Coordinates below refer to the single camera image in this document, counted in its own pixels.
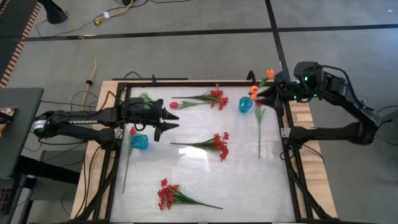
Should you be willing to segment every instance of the black desk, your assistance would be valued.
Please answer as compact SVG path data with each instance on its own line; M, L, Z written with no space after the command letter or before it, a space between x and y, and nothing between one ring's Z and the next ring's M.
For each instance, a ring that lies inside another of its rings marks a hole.
M0 223L9 223L18 203L22 188L33 189L35 179L27 175L77 184L80 174L46 164L21 155L32 127L44 90L42 88L5 88L0 90L0 108L18 106L14 121L8 124L0 138L0 182L16 183L8 215L0 215Z

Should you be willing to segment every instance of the blue plastic cup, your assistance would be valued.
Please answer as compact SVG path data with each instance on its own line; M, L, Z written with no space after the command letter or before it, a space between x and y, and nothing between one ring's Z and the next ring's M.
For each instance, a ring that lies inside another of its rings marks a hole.
M239 110L242 113L248 112L251 106L253 106L253 101L249 97L245 96L239 100Z

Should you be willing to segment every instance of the wooden board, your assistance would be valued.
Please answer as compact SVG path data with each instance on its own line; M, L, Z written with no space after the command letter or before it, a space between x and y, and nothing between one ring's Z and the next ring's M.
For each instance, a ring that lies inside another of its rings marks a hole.
M129 82L130 83L151 83L152 81L139 80L139 81L129 81ZM249 80L182 80L182 81L172 80L172 81L167 81L166 80L166 81L160 81L160 82L190 83L190 82L251 82L251 81L249 81ZM116 94L118 83L119 83L118 81L103 82L103 85L101 87L101 92L99 94L97 110L104 103L106 93L108 91L111 91L112 93ZM105 108L112 107L114 105L114 102L115 102L115 99L112 96L109 96L109 98L105 104ZM292 109L294 124L296 126L303 126L305 128L313 127L312 116L311 116L311 112L310 112L310 108L309 108L308 104L306 104L306 103L290 103L290 106ZM320 152L319 144L317 141L308 142L307 145L316 149L318 152ZM87 177L88 177L88 166L89 166L91 158L98 146L99 145L93 141L90 141L87 145L86 160L85 160L86 176ZM333 199L331 197L328 178L326 176L325 166L323 165L322 160L319 158L318 155L316 155L314 152L312 152L311 150L308 150L306 148L301 149L301 156L302 156L302 160L303 160L303 168L304 168L304 172L305 172L305 176L306 176L306 180L307 180L307 187L308 187L309 191L313 194L314 198L325 209L325 211L329 215L335 217L336 210L335 210ZM96 153L96 156L94 158L93 165L91 168L91 177L90 177L90 180L88 180L88 181L90 181L90 191L88 194L88 201L91 201L94 194L97 192L98 184L100 181L101 169L102 169L102 165L103 165L103 157L104 157L104 151L99 150ZM101 201L101 210L99 213L99 218L105 218L105 210L106 210L106 204L107 204L108 194L109 194L108 190L103 195L103 199ZM85 194L84 192L85 192L84 177L83 177L83 175L81 175L80 181L78 184L78 188L77 188L77 192L76 192L76 196L75 196L75 201L73 204L71 218L74 218L76 216L76 213L79 210L81 203L83 201L84 194ZM300 204L300 211L302 211L302 217L306 217L305 208L303 206L303 203Z

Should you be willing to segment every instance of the metal bracket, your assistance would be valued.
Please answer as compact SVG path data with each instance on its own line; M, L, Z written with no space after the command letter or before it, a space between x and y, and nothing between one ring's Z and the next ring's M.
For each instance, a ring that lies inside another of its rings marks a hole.
M290 134L290 128L281 128L280 129L280 134L282 135L282 138L288 138Z

